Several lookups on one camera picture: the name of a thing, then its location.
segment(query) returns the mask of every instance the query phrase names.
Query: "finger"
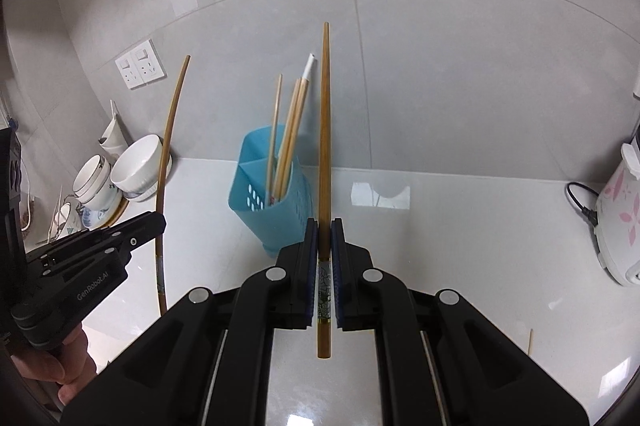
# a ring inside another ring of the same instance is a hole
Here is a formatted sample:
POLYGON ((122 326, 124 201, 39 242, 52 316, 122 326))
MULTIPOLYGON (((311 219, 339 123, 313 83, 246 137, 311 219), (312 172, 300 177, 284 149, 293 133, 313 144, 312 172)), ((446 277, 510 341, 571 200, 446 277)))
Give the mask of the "finger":
POLYGON ((69 401, 78 395, 80 390, 94 379, 95 375, 95 362, 91 357, 87 356, 80 376, 71 383, 63 385, 60 390, 58 390, 60 402, 65 406, 69 404, 69 401))
POLYGON ((80 331, 78 337, 68 345, 62 345, 58 360, 65 369, 65 376, 59 379, 60 384, 68 384, 76 379, 82 372, 82 367, 88 356, 86 347, 89 341, 84 331, 80 331))
POLYGON ((26 348, 11 356, 20 375, 27 379, 57 381, 65 378, 62 363, 48 352, 26 348))
POLYGON ((82 325, 78 325, 75 329, 71 330, 71 332, 69 332, 69 335, 66 336, 64 341, 62 341, 62 344, 68 345, 70 343, 73 343, 76 340, 76 338, 80 335, 80 332, 82 332, 82 325))

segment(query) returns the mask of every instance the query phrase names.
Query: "kitchen counter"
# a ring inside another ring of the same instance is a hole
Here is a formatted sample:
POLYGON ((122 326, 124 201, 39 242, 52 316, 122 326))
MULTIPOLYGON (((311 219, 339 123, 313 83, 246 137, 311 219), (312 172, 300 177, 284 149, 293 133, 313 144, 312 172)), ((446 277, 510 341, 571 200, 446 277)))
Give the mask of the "kitchen counter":
MULTIPOLYGON (((227 206, 235 168, 175 161, 165 200, 169 305, 195 286, 230 289, 273 265, 227 206)), ((306 172, 313 181, 316 171, 306 172)), ((639 366, 640 289, 621 287, 600 268, 563 183, 337 169, 332 202, 346 239, 407 287, 458 290, 523 350, 533 329, 532 358, 592 424, 639 366)), ((131 203, 122 219, 154 208, 154 199, 131 203)), ((127 271, 84 321, 98 366, 159 316, 152 243, 134 251, 127 271)), ((319 360, 314 329, 276 330, 267 424, 381 424, 375 359, 372 332, 334 330, 332 358, 319 360)))

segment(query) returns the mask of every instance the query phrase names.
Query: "light switch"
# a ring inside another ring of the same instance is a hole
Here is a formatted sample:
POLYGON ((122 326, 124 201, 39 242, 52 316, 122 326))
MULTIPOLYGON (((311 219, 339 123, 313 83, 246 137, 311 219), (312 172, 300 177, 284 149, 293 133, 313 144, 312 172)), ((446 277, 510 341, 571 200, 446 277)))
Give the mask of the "light switch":
POLYGON ((166 76, 151 40, 146 40, 131 51, 133 64, 144 82, 162 79, 166 76))
POLYGON ((138 72, 138 69, 135 66, 131 66, 131 63, 133 63, 133 58, 131 57, 130 52, 127 52, 116 59, 118 71, 129 89, 145 84, 140 76, 140 72, 138 72))

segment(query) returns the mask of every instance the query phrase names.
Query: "wooden chopstick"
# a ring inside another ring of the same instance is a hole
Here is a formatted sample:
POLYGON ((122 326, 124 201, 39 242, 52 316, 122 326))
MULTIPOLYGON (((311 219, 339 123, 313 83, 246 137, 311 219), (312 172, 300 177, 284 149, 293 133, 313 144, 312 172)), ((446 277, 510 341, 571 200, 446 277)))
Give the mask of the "wooden chopstick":
POLYGON ((273 159, 276 150, 276 135, 278 132, 278 115, 280 113, 280 94, 282 92, 282 74, 278 78, 276 88, 276 105, 273 109, 273 120, 271 121, 271 135, 269 137, 269 154, 267 156, 267 184, 265 199, 267 205, 271 205, 271 190, 273 188, 273 159))
POLYGON ((276 181, 273 186, 274 201, 280 200, 278 194, 282 190, 282 184, 284 183, 284 170, 286 166, 285 158, 289 153, 289 144, 291 139, 291 131, 293 129, 293 117, 296 113, 296 105, 298 103, 298 96, 300 94, 300 79, 296 80, 296 85, 293 88, 293 94, 291 95, 291 103, 289 104, 289 113, 287 114, 287 123, 284 126, 284 136, 280 143, 280 150, 278 151, 278 166, 276 167, 276 181))
POLYGON ((318 358, 331 357, 331 65, 329 23, 322 34, 318 171, 318 358))
POLYGON ((296 140, 298 140, 298 130, 300 129, 300 121, 302 120, 302 110, 305 108, 306 90, 308 89, 308 86, 308 79, 300 80, 298 99, 296 100, 296 107, 293 113, 293 122, 291 124, 291 133, 289 135, 289 142, 287 144, 287 155, 286 157, 284 157, 284 174, 282 184, 280 185, 280 192, 277 193, 278 200, 282 200, 287 194, 287 190, 289 189, 291 164, 293 162, 293 155, 296 149, 296 140))
MULTIPOLYGON (((162 140, 162 155, 160 155, 160 169, 158 171, 158 191, 156 192, 156 212, 164 214, 164 187, 166 186, 166 165, 169 162, 169 151, 171 146, 171 135, 174 131, 175 112, 178 109, 178 100, 182 91, 182 83, 187 73, 187 67, 191 56, 186 56, 175 85, 174 97, 171 99, 169 117, 166 119, 164 127, 164 139, 162 140)), ((160 315, 166 313, 166 293, 164 291, 164 256, 162 251, 162 234, 156 237, 156 282, 158 283, 158 305, 160 315)))

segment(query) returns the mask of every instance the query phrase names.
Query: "power cord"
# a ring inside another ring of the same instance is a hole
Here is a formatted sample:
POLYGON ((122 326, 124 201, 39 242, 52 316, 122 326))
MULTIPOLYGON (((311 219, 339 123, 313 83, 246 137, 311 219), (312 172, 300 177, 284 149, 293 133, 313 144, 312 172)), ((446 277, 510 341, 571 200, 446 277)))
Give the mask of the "power cord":
POLYGON ((593 209, 589 209, 588 207, 585 207, 584 205, 582 205, 579 202, 579 200, 575 198, 575 195, 572 193, 571 186, 581 187, 582 189, 590 192, 592 195, 595 195, 596 197, 598 197, 600 194, 596 190, 591 189, 589 186, 585 186, 580 182, 569 182, 566 185, 566 192, 569 195, 569 197, 574 201, 574 204, 578 207, 578 209, 580 209, 581 213, 586 217, 586 219, 589 220, 589 223, 594 227, 596 227, 596 225, 598 224, 598 213, 593 209))

